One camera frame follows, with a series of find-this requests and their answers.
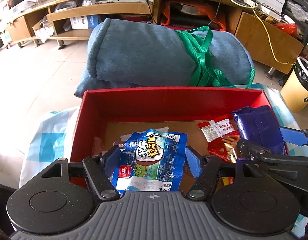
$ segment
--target electrical wire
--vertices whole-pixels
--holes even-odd
[[[274,53],[274,49],[273,49],[273,46],[272,46],[271,38],[270,38],[269,33],[268,33],[268,30],[267,30],[267,28],[266,28],[264,22],[262,21],[262,19],[259,18],[259,16],[257,15],[256,11],[255,11],[254,8],[252,7],[252,5],[251,5],[251,3],[250,3],[249,0],[248,0],[248,2],[249,2],[249,5],[250,5],[250,8],[251,8],[251,9],[253,10],[253,12],[254,12],[254,15],[255,15],[255,16],[257,17],[257,19],[261,22],[261,24],[263,25],[263,27],[264,27],[264,29],[265,29],[265,31],[266,31],[266,33],[267,33],[268,41],[269,41],[269,46],[271,47],[271,51],[272,51],[272,54],[273,54],[273,56],[274,56],[275,61],[278,62],[278,63],[280,63],[280,64],[283,64],[283,65],[293,65],[293,64],[291,64],[291,63],[289,63],[289,62],[287,62],[287,63],[281,62],[281,61],[279,61],[279,60],[276,58],[275,53]]]
[[[272,54],[273,54],[273,57],[274,57],[275,61],[278,62],[278,63],[280,63],[280,64],[283,64],[283,65],[293,65],[293,64],[291,64],[291,63],[289,63],[289,62],[287,62],[287,63],[281,62],[281,61],[279,61],[279,60],[276,58],[275,53],[274,53],[274,49],[273,49],[273,46],[272,46],[271,38],[270,38],[269,33],[268,33],[268,30],[267,30],[267,28],[266,28],[264,22],[262,21],[262,19],[259,18],[259,16],[257,15],[256,11],[254,10],[254,9],[256,8],[256,6],[252,6],[252,4],[250,3],[249,0],[248,0],[249,6],[245,6],[245,5],[239,4],[239,3],[235,2],[234,0],[230,0],[230,1],[231,1],[232,3],[238,5],[238,6],[242,7],[242,8],[248,8],[248,9],[252,9],[252,10],[253,10],[254,15],[255,15],[255,16],[257,17],[257,19],[261,22],[261,24],[263,25],[263,27],[264,27],[264,29],[265,29],[265,31],[266,31],[266,33],[267,33],[268,41],[269,41],[269,46],[270,46],[270,48],[271,48],[271,51],[272,51]]]
[[[261,5],[261,6],[264,6],[264,7],[266,7],[266,8],[268,8],[268,9],[270,9],[270,10],[273,11],[274,13],[277,13],[279,16],[284,17],[283,14],[279,13],[279,12],[276,11],[274,8],[268,6],[266,3],[261,3],[260,5]]]
[[[146,3],[147,3],[147,6],[149,7],[149,10],[150,10],[150,14],[151,14],[151,17],[152,17],[152,21],[155,22],[155,24],[157,24],[157,22],[154,20],[154,15],[152,14],[152,10],[151,10],[151,7],[150,7],[150,4],[149,4],[149,1],[146,0]]]
[[[257,6],[252,6],[252,5],[250,5],[250,6],[245,6],[245,5],[239,4],[239,3],[235,2],[234,0],[230,0],[230,1],[231,1],[232,3],[238,5],[238,6],[242,7],[242,8],[248,8],[248,9],[257,8]]]
[[[207,26],[209,26],[213,22],[213,20],[215,20],[215,18],[217,17],[218,10],[220,9],[221,3],[222,3],[222,0],[220,0],[220,3],[217,6],[217,10],[216,10],[214,18],[211,20],[211,22]]]

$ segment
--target yellow cable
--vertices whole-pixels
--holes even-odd
[[[236,2],[234,2],[233,0],[230,0],[230,1],[231,1],[232,3],[234,3],[234,4],[236,4],[236,5],[239,5],[239,6],[243,7],[243,8],[246,8],[246,6],[240,5],[239,3],[236,3]],[[278,63],[280,63],[280,64],[283,64],[283,65],[293,65],[293,64],[291,64],[291,63],[289,63],[289,62],[287,62],[287,63],[281,62],[281,61],[279,61],[279,60],[276,58],[275,53],[274,53],[274,49],[273,49],[273,46],[272,46],[271,38],[270,38],[270,36],[269,36],[268,30],[267,30],[267,28],[266,28],[264,22],[262,21],[261,18],[258,17],[256,11],[254,10],[254,8],[253,8],[253,6],[252,6],[252,4],[251,4],[250,2],[249,2],[249,5],[250,5],[250,8],[253,10],[255,16],[257,17],[257,19],[260,20],[260,22],[262,23],[262,25],[263,25],[263,27],[264,27],[266,33],[267,33],[268,41],[269,41],[269,46],[270,46],[270,48],[271,48],[271,51],[272,51],[272,54],[273,54],[273,56],[274,56],[275,61],[278,62]]]

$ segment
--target blue snack package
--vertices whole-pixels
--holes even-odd
[[[241,138],[271,149],[273,154],[287,155],[279,125],[269,106],[247,106],[232,114]]]
[[[187,134],[161,133],[154,129],[134,132],[125,143],[112,184],[126,190],[178,190],[183,175]]]

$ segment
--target orange bag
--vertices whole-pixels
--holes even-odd
[[[207,15],[209,19],[213,19],[215,17],[216,12],[214,8],[207,4],[206,2],[193,1],[193,0],[165,0],[162,5],[162,14],[166,17],[165,19],[161,19],[160,23],[163,26],[167,26],[171,23],[171,3],[180,3],[189,6],[193,6],[199,9],[199,15]],[[225,23],[225,15],[222,10],[218,11],[217,16],[213,20],[220,28],[220,31],[226,31],[226,23]]]
[[[294,38],[297,37],[298,31],[297,26],[294,23],[275,23],[273,24],[276,28],[279,28],[283,32],[286,32],[287,34],[293,36]]]

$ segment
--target rolled blanket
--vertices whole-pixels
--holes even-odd
[[[204,39],[206,32],[194,35]],[[233,84],[247,84],[253,62],[246,49],[230,33],[213,35],[209,46],[213,68],[225,69]],[[78,97],[92,89],[188,86],[197,69],[179,33],[160,25],[107,18],[93,30],[87,51]]]

